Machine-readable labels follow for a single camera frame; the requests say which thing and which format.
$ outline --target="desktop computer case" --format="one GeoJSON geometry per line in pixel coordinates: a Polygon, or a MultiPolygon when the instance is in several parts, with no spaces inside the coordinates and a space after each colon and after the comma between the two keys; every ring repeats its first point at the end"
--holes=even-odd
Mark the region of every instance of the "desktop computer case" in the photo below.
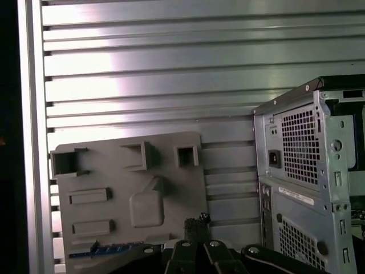
{"type": "Polygon", "coordinates": [[[253,111],[263,244],[335,274],[357,272],[364,228],[364,87],[323,76],[253,111]]]}

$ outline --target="sticker label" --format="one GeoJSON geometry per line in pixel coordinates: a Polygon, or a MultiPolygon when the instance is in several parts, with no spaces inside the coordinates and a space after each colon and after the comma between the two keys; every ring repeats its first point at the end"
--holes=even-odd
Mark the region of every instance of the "sticker label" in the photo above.
{"type": "Polygon", "coordinates": [[[304,202],[306,204],[310,204],[311,206],[314,206],[314,200],[311,199],[311,198],[305,197],[305,196],[303,196],[301,194],[298,194],[296,192],[293,192],[291,190],[287,190],[287,189],[285,189],[283,187],[279,187],[279,192],[281,192],[281,193],[283,193],[283,194],[285,194],[287,196],[290,196],[292,198],[295,198],[295,199],[297,199],[299,201],[302,201],[302,202],[304,202]]]}

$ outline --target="corrugated metal wall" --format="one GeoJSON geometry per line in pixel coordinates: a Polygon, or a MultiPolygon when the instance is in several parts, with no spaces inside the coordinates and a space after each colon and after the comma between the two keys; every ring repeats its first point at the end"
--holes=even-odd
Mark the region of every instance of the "corrugated metal wall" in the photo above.
{"type": "Polygon", "coordinates": [[[250,110],[318,75],[365,73],[363,1],[42,3],[48,149],[200,132],[212,233],[236,245],[260,241],[250,110]]]}

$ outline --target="horizontal metal slat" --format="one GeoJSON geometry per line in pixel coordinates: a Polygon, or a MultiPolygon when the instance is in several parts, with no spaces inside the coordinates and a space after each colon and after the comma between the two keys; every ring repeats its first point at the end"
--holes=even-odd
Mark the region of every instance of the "horizontal metal slat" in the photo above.
{"type": "Polygon", "coordinates": [[[211,94],[206,97],[189,96],[159,96],[153,98],[138,98],[127,100],[108,100],[91,102],[56,103],[47,108],[47,116],[71,116],[85,114],[107,114],[116,112],[148,111],[148,110],[178,110],[182,108],[222,107],[222,106],[257,106],[266,102],[270,95],[264,92],[235,92],[211,94]]]}
{"type": "Polygon", "coordinates": [[[56,264],[55,265],[55,274],[66,274],[66,265],[65,264],[56,264]]]}
{"type": "Polygon", "coordinates": [[[57,194],[58,193],[58,185],[57,184],[53,184],[50,186],[50,194],[57,194]]]}
{"type": "Polygon", "coordinates": [[[268,37],[281,31],[289,31],[290,33],[295,30],[297,36],[302,34],[304,37],[306,34],[305,28],[311,28],[311,31],[317,33],[317,28],[326,28],[328,31],[332,29],[336,30],[337,27],[346,27],[348,31],[354,30],[363,32],[360,25],[364,25],[365,19],[361,14],[351,14],[337,16],[326,15],[311,15],[311,16],[298,16],[298,17],[281,17],[281,18],[242,18],[232,19],[224,21],[190,21],[190,22],[148,22],[146,24],[136,24],[128,26],[80,26],[72,29],[55,29],[46,30],[43,32],[43,39],[45,42],[58,42],[77,39],[92,39],[92,38],[138,38],[153,35],[165,35],[165,34],[186,34],[198,32],[203,34],[204,32],[218,31],[236,31],[236,33],[248,33],[250,35],[259,35],[258,38],[266,37],[263,31],[268,37]]]}
{"type": "Polygon", "coordinates": [[[214,186],[225,182],[247,182],[256,180],[257,180],[256,171],[238,172],[229,174],[214,174],[205,176],[205,183],[207,186],[214,186]]]}
{"type": "Polygon", "coordinates": [[[108,39],[89,39],[75,41],[45,42],[45,51],[61,50],[81,50],[81,49],[100,49],[110,47],[137,47],[137,46],[157,46],[157,45],[181,45],[194,43],[217,43],[217,42],[252,42],[267,40],[288,40],[288,39],[314,39],[314,38],[347,38],[354,36],[364,36],[364,26],[337,26],[322,27],[313,29],[270,29],[270,30],[224,30],[206,33],[174,33],[174,34],[150,34],[146,37],[125,37],[108,39]]]}
{"type": "Polygon", "coordinates": [[[285,41],[46,56],[46,76],[365,59],[365,39],[285,41]]]}
{"type": "Polygon", "coordinates": [[[253,167],[256,165],[254,146],[211,148],[202,151],[204,169],[253,167]]]}
{"type": "Polygon", "coordinates": [[[207,195],[249,194],[257,192],[258,183],[226,183],[206,187],[207,195]]]}
{"type": "Polygon", "coordinates": [[[59,196],[51,196],[51,206],[59,207],[59,196]]]}
{"type": "Polygon", "coordinates": [[[212,238],[230,241],[234,249],[261,243],[260,223],[211,227],[212,238]]]}
{"type": "Polygon", "coordinates": [[[211,117],[231,117],[245,116],[251,114],[255,106],[245,107],[214,107],[200,108],[198,110],[175,110],[160,112],[145,112],[135,114],[110,114],[110,115],[90,115],[90,116],[72,116],[60,118],[48,118],[47,127],[77,127],[77,126],[94,126],[103,124],[118,123],[137,123],[137,122],[155,122],[182,119],[202,119],[211,117]]]}
{"type": "Polygon", "coordinates": [[[251,118],[220,122],[191,122],[170,124],[145,124],[134,127],[68,128],[48,134],[48,149],[55,150],[60,144],[91,142],[118,138],[131,138],[156,134],[195,131],[201,134],[202,143],[245,142],[254,139],[251,118]]]}
{"type": "Polygon", "coordinates": [[[63,102],[103,98],[152,95],[200,94],[209,92],[255,90],[266,100],[318,75],[357,74],[365,71],[364,62],[320,63],[300,66],[260,67],[250,70],[117,76],[112,78],[75,78],[46,82],[46,100],[63,102]]]}
{"type": "Polygon", "coordinates": [[[53,256],[55,259],[64,258],[63,238],[53,238],[53,256]]]}
{"type": "Polygon", "coordinates": [[[316,0],[293,2],[265,1],[136,1],[83,5],[44,6],[43,24],[65,25],[138,20],[190,19],[268,14],[338,13],[365,10],[361,0],[338,2],[316,0]]]}
{"type": "Polygon", "coordinates": [[[209,201],[208,211],[212,221],[254,219],[259,217],[259,200],[254,197],[209,201]]]}
{"type": "Polygon", "coordinates": [[[60,211],[52,212],[52,232],[53,233],[62,232],[62,221],[61,221],[60,211]]]}

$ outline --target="blue component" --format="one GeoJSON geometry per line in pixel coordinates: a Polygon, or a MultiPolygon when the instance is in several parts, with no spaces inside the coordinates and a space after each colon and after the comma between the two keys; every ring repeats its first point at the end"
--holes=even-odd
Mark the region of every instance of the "blue component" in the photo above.
{"type": "Polygon", "coordinates": [[[94,244],[90,248],[90,252],[81,252],[69,254],[69,258],[80,258],[80,257],[93,257],[93,256],[101,256],[101,255],[111,255],[116,253],[123,253],[129,251],[133,247],[137,247],[143,244],[142,241],[138,241],[135,243],[125,243],[125,244],[113,244],[113,245],[98,245],[94,244]]]}

